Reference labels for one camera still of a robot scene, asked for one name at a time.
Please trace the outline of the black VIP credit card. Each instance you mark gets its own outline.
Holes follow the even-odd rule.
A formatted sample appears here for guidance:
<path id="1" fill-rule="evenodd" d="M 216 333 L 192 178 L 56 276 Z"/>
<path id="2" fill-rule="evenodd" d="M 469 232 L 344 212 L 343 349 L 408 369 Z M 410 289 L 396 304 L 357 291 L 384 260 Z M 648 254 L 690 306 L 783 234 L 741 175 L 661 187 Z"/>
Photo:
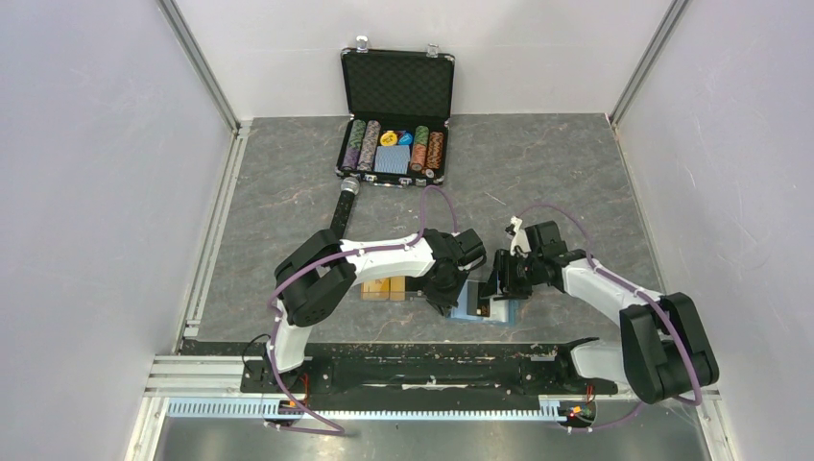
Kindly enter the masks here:
<path id="1" fill-rule="evenodd" d="M 486 282 L 469 281 L 467 283 L 466 314 L 477 318 L 491 316 L 491 293 Z"/>

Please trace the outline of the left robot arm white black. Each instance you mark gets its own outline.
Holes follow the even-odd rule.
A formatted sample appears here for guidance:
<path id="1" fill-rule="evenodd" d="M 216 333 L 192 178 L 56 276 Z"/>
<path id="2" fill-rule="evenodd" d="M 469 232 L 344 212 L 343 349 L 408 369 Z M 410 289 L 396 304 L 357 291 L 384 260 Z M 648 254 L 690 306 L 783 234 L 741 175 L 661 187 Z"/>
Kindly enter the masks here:
<path id="1" fill-rule="evenodd" d="M 457 306 L 470 272 L 486 260 L 475 230 L 430 229 L 376 242 L 316 232 L 275 269 L 269 307 L 277 314 L 264 377 L 278 391 L 299 384 L 312 327 L 327 319 L 352 287 L 375 279 L 414 279 L 429 305 L 446 315 Z"/>

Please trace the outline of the light blue card holder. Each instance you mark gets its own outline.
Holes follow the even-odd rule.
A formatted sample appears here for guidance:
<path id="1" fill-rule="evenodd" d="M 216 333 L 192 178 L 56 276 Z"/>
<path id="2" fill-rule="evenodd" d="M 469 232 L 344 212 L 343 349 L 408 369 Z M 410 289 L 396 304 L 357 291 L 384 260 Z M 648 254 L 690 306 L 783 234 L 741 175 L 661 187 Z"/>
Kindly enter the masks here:
<path id="1" fill-rule="evenodd" d="M 484 282 L 468 280 L 460 293 L 457 305 L 447 314 L 448 319 L 486 325 L 511 326 L 515 323 L 518 300 L 480 298 Z"/>

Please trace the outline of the clear box with gold cards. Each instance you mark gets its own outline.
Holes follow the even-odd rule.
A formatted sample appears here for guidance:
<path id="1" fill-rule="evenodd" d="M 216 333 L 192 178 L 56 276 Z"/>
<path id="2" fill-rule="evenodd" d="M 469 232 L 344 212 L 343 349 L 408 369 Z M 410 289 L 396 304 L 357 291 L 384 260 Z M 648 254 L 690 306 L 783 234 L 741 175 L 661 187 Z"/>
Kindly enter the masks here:
<path id="1" fill-rule="evenodd" d="M 423 294 L 420 280 L 398 276 L 363 282 L 361 299 L 368 302 L 405 302 Z"/>

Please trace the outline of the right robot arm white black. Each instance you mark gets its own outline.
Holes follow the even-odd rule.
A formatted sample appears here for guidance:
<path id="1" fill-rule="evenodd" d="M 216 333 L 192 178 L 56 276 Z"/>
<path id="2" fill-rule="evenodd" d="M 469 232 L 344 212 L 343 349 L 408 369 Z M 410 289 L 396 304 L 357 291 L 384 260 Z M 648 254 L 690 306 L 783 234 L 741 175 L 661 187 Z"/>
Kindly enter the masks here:
<path id="1" fill-rule="evenodd" d="M 546 285 L 590 304 L 620 330 L 617 342 L 566 344 L 554 367 L 557 384 L 578 392 L 593 379 L 628 386 L 643 402 L 687 396 L 716 383 L 720 369 L 692 299 L 645 289 L 608 270 L 582 249 L 571 250 L 553 221 L 523 226 L 513 218 L 507 249 L 496 251 L 479 292 L 491 307 L 529 299 Z"/>

